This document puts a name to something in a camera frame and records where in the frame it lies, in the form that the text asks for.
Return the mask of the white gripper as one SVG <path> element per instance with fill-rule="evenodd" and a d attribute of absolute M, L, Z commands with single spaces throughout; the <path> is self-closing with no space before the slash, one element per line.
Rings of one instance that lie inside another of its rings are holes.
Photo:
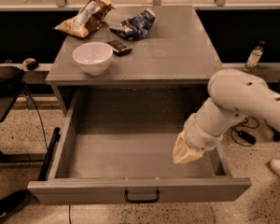
<path fill-rule="evenodd" d="M 204 151 L 213 150 L 221 141 L 222 136 L 213 136 L 204 131 L 199 126 L 196 115 L 191 114 L 184 123 L 183 133 L 176 138 L 173 162 L 185 164 L 196 161 L 203 156 Z"/>

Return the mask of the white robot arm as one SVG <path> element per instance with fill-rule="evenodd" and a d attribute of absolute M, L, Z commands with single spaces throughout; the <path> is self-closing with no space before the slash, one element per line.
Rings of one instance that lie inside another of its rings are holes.
<path fill-rule="evenodd" d="M 173 149 L 173 162 L 196 161 L 221 143 L 224 132 L 248 116 L 263 119 L 280 132 L 280 94 L 265 80 L 224 69 L 208 81 L 209 97 L 184 123 Z"/>

